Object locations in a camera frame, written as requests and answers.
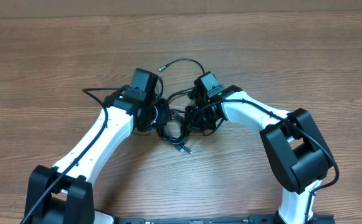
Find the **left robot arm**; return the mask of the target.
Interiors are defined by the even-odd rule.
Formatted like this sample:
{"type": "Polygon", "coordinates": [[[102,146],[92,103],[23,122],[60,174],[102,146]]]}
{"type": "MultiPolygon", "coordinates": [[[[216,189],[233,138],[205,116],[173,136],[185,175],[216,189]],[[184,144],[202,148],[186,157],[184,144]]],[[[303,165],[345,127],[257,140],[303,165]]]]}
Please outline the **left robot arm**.
{"type": "Polygon", "coordinates": [[[129,85],[111,88],[102,110],[79,143],[52,167],[30,174],[23,223],[112,224],[115,217],[95,209],[93,186],[104,165],[133,131],[153,130],[162,118],[160,76],[137,68],[129,85]]]}

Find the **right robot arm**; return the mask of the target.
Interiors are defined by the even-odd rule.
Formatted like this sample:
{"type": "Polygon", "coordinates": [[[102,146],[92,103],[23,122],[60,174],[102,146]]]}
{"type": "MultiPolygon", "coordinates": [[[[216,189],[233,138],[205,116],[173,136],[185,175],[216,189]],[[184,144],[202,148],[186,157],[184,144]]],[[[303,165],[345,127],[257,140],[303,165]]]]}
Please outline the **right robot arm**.
{"type": "Polygon", "coordinates": [[[260,136],[270,168],[283,187],[282,202],[273,214],[249,215],[245,223],[334,223],[333,215],[313,212],[317,192],[334,185],[339,174],[323,184],[338,166],[311,114],[302,108],[278,110],[250,97],[241,88],[221,85],[207,72],[194,81],[186,107],[187,127],[205,133],[223,121],[238,123],[260,136]]]}

